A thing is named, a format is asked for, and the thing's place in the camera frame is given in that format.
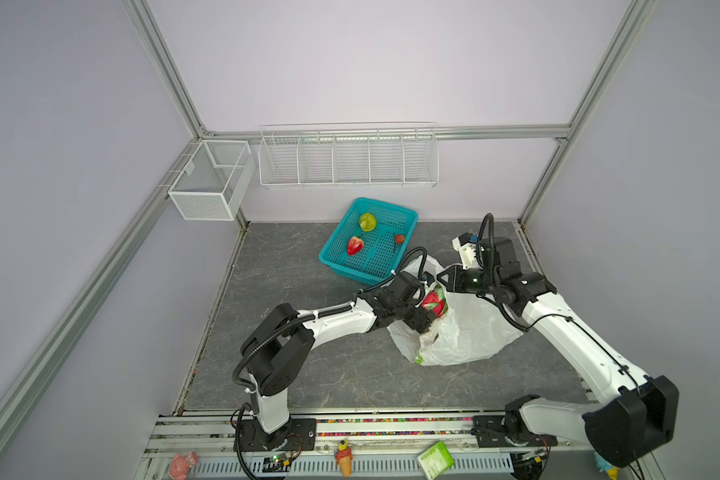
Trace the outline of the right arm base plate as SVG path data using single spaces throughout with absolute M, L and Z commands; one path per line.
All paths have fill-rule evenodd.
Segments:
M 558 439 L 531 433 L 517 417 L 503 414 L 476 415 L 470 433 L 480 448 L 554 447 Z

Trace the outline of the white plastic bag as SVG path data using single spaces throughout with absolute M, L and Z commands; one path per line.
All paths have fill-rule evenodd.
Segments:
M 401 321 L 387 327 L 393 343 L 410 362 L 429 367 L 484 360 L 523 335 L 488 300 L 448 293 L 439 282 L 427 286 L 426 295 L 435 288 L 445 291 L 448 311 L 435 317 L 427 332 L 415 332 Z

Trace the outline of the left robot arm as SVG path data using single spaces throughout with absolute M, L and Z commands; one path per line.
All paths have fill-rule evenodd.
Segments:
M 283 303 L 269 312 L 243 342 L 241 359 L 233 371 L 234 383 L 250 396 L 246 408 L 260 431 L 272 435 L 286 430 L 291 420 L 287 389 L 315 348 L 396 321 L 417 333 L 429 329 L 436 314 L 424 306 L 427 288 L 434 283 L 425 272 L 428 252 L 416 247 L 403 260 L 413 257 L 419 258 L 413 273 L 393 270 L 346 303 L 317 310 L 297 310 Z

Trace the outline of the fake red peach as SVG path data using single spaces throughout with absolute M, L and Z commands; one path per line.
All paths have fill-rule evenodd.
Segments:
M 354 256 L 362 251 L 364 248 L 364 240 L 358 236 L 353 236 L 349 239 L 346 246 L 346 253 L 349 256 Z

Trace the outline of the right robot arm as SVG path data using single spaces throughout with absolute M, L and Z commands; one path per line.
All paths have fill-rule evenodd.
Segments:
M 593 402 L 565 403 L 526 395 L 508 403 L 501 434 L 514 445 L 554 436 L 592 447 L 615 467 L 627 467 L 672 441 L 679 390 L 653 377 L 604 341 L 539 272 L 525 273 L 513 242 L 495 234 L 486 214 L 476 234 L 453 239 L 457 264 L 438 274 L 450 293 L 496 307 L 513 328 L 540 332 L 591 391 Z

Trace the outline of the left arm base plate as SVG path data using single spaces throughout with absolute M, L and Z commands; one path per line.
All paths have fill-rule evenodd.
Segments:
M 312 451 L 317 439 L 315 418 L 290 418 L 273 433 L 266 433 L 255 418 L 236 422 L 235 439 L 241 452 Z

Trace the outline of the fake red dragon fruit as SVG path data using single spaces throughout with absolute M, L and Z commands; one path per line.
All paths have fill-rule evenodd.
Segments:
M 436 318 L 441 318 L 448 311 L 445 291 L 441 288 L 430 291 L 422 300 L 421 306 L 432 311 Z

